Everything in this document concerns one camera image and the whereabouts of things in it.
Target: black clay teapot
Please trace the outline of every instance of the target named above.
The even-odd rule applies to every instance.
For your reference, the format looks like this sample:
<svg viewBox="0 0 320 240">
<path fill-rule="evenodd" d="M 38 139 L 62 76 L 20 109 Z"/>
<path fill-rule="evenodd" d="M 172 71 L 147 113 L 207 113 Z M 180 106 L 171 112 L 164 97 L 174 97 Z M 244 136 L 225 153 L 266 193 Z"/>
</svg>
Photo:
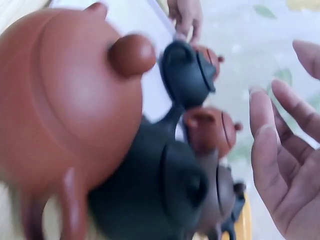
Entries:
<svg viewBox="0 0 320 240">
<path fill-rule="evenodd" d="M 160 69 L 171 100 L 186 110 L 201 106 L 209 93 L 216 91 L 213 79 L 217 68 L 184 41 L 166 47 Z"/>
<path fill-rule="evenodd" d="M 232 219 L 233 211 L 239 207 L 237 199 L 244 196 L 246 185 L 242 182 L 234 183 L 231 168 L 219 165 L 218 150 L 197 159 L 207 173 L 209 189 L 201 217 L 195 228 L 186 231 L 185 240 L 192 240 L 195 233 L 205 235 L 209 240 L 221 240 L 223 232 L 229 232 L 230 237 L 233 237 L 233 225 L 228 220 Z"/>
<path fill-rule="evenodd" d="M 97 226 L 112 240 L 183 240 L 207 196 L 206 173 L 190 146 L 175 140 L 183 109 L 145 118 L 117 171 L 89 194 Z"/>
<path fill-rule="evenodd" d="M 239 194 L 235 198 L 235 204 L 229 218 L 221 225 L 221 232 L 228 233 L 229 240 L 236 240 L 237 235 L 235 231 L 235 224 L 239 220 L 241 212 L 246 204 L 245 195 Z"/>
</svg>

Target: human hand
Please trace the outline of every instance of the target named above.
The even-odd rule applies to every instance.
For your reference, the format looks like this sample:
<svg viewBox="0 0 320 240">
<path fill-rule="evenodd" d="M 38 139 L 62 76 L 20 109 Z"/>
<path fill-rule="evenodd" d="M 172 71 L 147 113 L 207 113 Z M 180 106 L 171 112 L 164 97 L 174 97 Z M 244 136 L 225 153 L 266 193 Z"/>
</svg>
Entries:
<svg viewBox="0 0 320 240">
<path fill-rule="evenodd" d="M 169 18 L 176 20 L 175 29 L 177 38 L 186 40 L 188 33 L 193 27 L 191 44 L 199 40 L 203 22 L 200 0 L 167 0 Z"/>
<path fill-rule="evenodd" d="M 293 42 L 298 59 L 320 79 L 320 46 Z M 320 115 L 289 85 L 272 82 L 274 96 L 301 129 L 320 143 Z M 320 149 L 294 135 L 267 93 L 250 90 L 254 184 L 287 240 L 320 240 Z"/>
</svg>

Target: dark gray teapot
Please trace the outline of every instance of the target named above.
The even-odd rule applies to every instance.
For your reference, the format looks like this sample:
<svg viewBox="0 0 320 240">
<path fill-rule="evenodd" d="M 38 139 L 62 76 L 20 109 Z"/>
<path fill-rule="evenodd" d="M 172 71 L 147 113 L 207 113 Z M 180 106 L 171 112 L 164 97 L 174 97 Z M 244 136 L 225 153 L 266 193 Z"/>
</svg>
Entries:
<svg viewBox="0 0 320 240">
<path fill-rule="evenodd" d="M 201 106 L 209 93 L 216 91 L 213 81 L 216 67 L 184 41 L 168 45 L 159 65 L 171 100 L 185 110 Z"/>
<path fill-rule="evenodd" d="M 112 240 L 183 240 L 199 221 L 209 183 L 190 146 L 175 140 L 183 109 L 145 118 L 118 170 L 89 194 L 97 226 Z"/>
</svg>

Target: brown clay teapot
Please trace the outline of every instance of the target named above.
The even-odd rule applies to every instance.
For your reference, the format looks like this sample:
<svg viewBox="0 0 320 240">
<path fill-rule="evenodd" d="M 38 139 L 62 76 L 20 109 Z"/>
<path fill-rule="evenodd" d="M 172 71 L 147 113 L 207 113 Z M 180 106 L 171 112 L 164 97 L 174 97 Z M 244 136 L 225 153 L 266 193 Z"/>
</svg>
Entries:
<svg viewBox="0 0 320 240">
<path fill-rule="evenodd" d="M 217 56 L 216 53 L 206 47 L 206 46 L 202 46 L 202 45 L 195 45 L 193 46 L 193 48 L 198 52 L 198 53 L 202 53 L 204 58 L 211 63 L 213 66 L 215 66 L 216 72 L 213 76 L 213 81 L 215 82 L 220 74 L 220 64 L 223 63 L 225 61 L 225 58 L 221 55 Z"/>
<path fill-rule="evenodd" d="M 63 240 L 84 240 L 87 192 L 122 163 L 142 119 L 141 77 L 155 49 L 120 37 L 107 8 L 46 8 L 0 36 L 0 172 L 22 193 L 27 240 L 43 240 L 56 194 Z"/>
<path fill-rule="evenodd" d="M 234 183 L 231 169 L 219 165 L 219 151 L 199 156 L 199 163 L 206 171 L 209 190 L 204 200 L 197 226 L 185 233 L 186 240 L 192 240 L 195 233 L 205 235 L 209 240 L 221 240 L 222 224 L 230 217 L 238 196 L 246 189 L 244 183 Z"/>
<path fill-rule="evenodd" d="M 215 107 L 194 107 L 183 116 L 189 144 L 197 155 L 218 149 L 218 158 L 226 156 L 236 143 L 241 123 L 234 124 L 229 114 Z"/>
</svg>

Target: teapot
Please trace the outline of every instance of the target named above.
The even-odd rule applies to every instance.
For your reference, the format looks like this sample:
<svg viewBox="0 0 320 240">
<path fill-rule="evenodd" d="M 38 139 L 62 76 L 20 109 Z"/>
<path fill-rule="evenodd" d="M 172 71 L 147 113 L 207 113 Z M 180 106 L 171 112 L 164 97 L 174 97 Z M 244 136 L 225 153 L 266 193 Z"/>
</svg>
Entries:
<svg viewBox="0 0 320 240">
<path fill-rule="evenodd" d="M 221 240 L 222 233 L 229 230 L 222 224 L 232 215 L 236 199 L 244 195 L 246 185 L 242 182 L 234 183 L 231 168 L 219 165 L 218 149 L 212 150 L 208 155 L 198 156 L 197 159 L 207 173 L 209 190 L 200 219 L 196 227 L 185 232 L 185 240 L 192 240 L 195 233 L 205 235 L 209 240 Z"/>
<path fill-rule="evenodd" d="M 197 155 L 208 155 L 218 149 L 222 159 L 236 144 L 240 122 L 233 123 L 230 115 L 215 107 L 194 107 L 183 116 L 186 137 Z"/>
<path fill-rule="evenodd" d="M 215 93 L 217 67 L 185 41 L 169 44 L 160 60 L 162 81 L 171 100 L 188 110 Z"/>
<path fill-rule="evenodd" d="M 241 189 L 241 186 L 238 186 L 238 194 L 235 198 L 234 207 L 232 210 L 231 215 L 228 217 L 226 221 L 221 225 L 221 232 L 222 233 L 228 233 L 229 240 L 236 240 L 237 235 L 235 232 L 235 223 L 239 220 L 239 217 L 241 215 L 241 212 L 246 204 L 246 198 L 245 195 L 242 193 L 244 192 L 243 189 Z"/>
<path fill-rule="evenodd" d="M 102 3 L 45 8 L 0 36 L 0 171 L 21 191 L 27 240 L 45 239 L 52 195 L 61 239 L 85 240 L 87 193 L 121 165 L 139 130 L 155 49 L 142 35 L 121 37 L 107 13 Z"/>
<path fill-rule="evenodd" d="M 199 220 L 208 178 L 190 146 L 175 140 L 183 109 L 157 123 L 143 118 L 123 163 L 88 202 L 98 228 L 113 240 L 183 240 Z"/>
</svg>

